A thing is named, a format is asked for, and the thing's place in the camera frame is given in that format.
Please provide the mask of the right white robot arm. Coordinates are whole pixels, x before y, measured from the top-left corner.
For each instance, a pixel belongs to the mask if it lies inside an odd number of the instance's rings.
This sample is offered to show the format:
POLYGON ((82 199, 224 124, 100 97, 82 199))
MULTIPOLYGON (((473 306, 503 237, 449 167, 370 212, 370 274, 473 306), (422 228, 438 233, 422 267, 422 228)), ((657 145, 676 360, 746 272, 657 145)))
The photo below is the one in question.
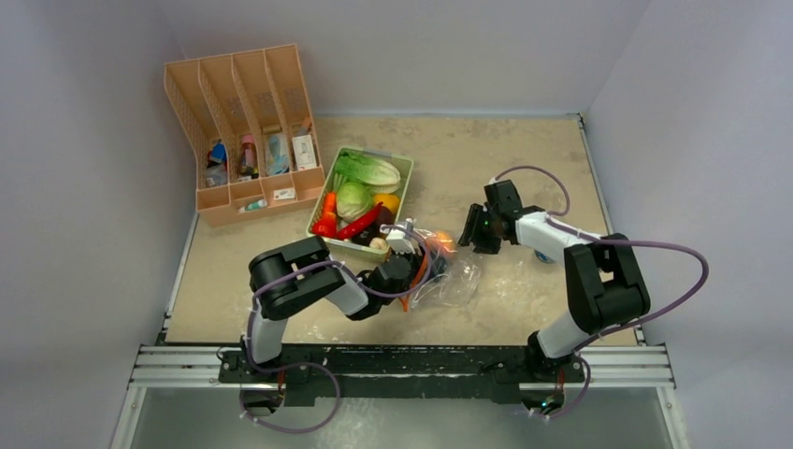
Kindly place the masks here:
POLYGON ((459 245, 496 254, 508 241, 564 269, 566 310, 527 339, 525 367, 532 378, 550 379, 590 338, 649 312, 651 299, 624 235, 568 228, 550 212, 523 205, 511 181, 493 181, 483 191, 486 200, 470 206, 459 245))

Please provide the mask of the fake orange carrot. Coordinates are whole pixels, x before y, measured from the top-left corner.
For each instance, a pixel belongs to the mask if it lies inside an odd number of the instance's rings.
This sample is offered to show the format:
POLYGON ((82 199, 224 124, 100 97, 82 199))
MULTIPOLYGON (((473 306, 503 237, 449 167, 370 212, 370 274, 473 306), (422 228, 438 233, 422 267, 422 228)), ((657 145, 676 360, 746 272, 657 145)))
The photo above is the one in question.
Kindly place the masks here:
POLYGON ((340 175, 334 174, 331 177, 331 183, 328 187, 328 191, 324 195, 322 208, 321 208, 321 218, 328 219, 334 218, 336 213, 336 191, 338 190, 341 184, 340 175))

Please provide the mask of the clear zip top bag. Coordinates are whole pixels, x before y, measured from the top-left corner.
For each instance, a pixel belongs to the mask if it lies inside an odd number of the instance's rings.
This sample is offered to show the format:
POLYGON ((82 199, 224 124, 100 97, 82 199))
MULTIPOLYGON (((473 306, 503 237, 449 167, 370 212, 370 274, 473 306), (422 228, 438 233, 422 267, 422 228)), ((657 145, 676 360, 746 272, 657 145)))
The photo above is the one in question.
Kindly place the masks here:
MULTIPOLYGON (((415 232, 424 239, 427 248, 431 250, 433 248, 428 240, 439 230, 441 229, 416 228, 415 232)), ((450 258, 448 271, 440 276, 439 282, 422 283, 414 293, 402 297, 400 302, 404 312, 429 307, 456 309, 469 307, 479 285, 482 270, 474 261, 474 254, 467 251, 461 252, 457 245, 457 238, 453 233, 450 234, 456 240, 457 252, 445 254, 450 258)))

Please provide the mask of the fake red chili pepper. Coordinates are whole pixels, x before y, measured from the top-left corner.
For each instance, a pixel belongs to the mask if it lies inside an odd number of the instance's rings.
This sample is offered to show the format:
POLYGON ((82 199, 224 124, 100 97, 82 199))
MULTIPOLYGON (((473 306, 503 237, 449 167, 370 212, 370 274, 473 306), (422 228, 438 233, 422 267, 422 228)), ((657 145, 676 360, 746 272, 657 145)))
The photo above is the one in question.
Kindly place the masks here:
POLYGON ((375 223, 380 215, 382 209, 382 202, 377 203, 371 210, 359 217, 357 220, 346 225, 337 234, 337 239, 346 240, 352 239, 361 234, 364 230, 369 228, 375 223))

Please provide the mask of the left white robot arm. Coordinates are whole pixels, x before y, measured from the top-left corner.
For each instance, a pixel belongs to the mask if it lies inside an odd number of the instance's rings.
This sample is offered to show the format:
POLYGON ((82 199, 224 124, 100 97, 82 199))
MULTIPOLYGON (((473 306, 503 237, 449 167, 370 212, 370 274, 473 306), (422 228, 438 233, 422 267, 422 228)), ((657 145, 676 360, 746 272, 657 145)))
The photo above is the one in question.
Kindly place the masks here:
POLYGON ((352 273, 324 239, 309 237, 258 254, 249 263, 252 311, 242 337, 242 369, 255 382, 278 373, 288 319, 325 299, 352 321, 366 320, 403 293, 418 292, 449 266, 441 248, 391 253, 370 270, 352 273))

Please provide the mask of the fake green cabbage head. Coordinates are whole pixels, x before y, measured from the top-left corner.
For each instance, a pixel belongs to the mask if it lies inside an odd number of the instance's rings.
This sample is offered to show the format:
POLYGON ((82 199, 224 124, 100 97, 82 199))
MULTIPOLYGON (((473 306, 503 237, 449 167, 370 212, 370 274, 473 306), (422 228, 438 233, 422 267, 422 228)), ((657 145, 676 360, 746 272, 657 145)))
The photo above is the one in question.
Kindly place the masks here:
POLYGON ((336 192, 336 212, 346 222, 359 219, 373 206, 373 195, 363 183, 347 181, 336 192))

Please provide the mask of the fake peach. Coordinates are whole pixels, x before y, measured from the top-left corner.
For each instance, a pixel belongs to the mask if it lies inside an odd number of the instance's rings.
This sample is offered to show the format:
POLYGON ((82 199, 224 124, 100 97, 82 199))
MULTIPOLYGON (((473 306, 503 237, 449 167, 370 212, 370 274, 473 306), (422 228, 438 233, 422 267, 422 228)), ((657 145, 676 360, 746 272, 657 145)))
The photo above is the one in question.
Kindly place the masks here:
POLYGON ((433 250, 438 253, 453 254, 457 252, 454 236, 446 231, 436 231, 428 241, 433 250))

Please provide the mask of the fake red bell pepper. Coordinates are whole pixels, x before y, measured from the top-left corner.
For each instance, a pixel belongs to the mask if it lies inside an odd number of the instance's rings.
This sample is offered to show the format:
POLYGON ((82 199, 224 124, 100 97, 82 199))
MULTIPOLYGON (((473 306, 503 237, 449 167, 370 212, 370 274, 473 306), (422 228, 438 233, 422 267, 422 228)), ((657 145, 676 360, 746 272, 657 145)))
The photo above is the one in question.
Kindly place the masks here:
POLYGON ((335 213, 323 214, 311 227, 310 231, 316 236, 335 239, 338 234, 338 219, 335 213))

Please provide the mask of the fake purple onion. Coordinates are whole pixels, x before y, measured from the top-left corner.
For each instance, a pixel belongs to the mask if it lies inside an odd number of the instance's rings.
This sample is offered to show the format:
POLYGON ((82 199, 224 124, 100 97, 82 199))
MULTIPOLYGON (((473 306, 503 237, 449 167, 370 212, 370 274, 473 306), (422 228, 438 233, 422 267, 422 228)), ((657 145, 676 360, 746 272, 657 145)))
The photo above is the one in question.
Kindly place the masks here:
POLYGON ((381 207, 376 217, 374 224, 378 227, 382 225, 393 225, 395 223, 395 215, 386 207, 381 207))

